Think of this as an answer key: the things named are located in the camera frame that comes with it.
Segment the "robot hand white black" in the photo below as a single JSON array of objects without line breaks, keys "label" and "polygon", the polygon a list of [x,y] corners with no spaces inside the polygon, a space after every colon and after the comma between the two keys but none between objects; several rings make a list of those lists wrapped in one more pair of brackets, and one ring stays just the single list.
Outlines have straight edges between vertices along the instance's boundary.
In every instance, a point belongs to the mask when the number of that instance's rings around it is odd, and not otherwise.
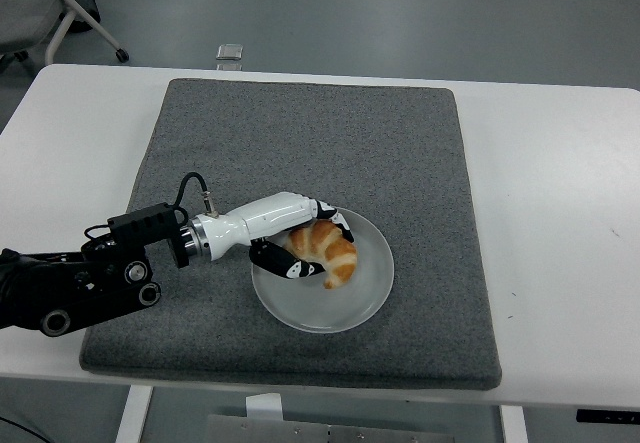
[{"label": "robot hand white black", "polygon": [[231,212],[194,217],[188,226],[190,256],[220,259],[234,245],[250,248],[250,260],[279,277],[296,279],[325,271],[325,286],[351,278],[357,251],[340,211],[320,200],[280,192]]}]

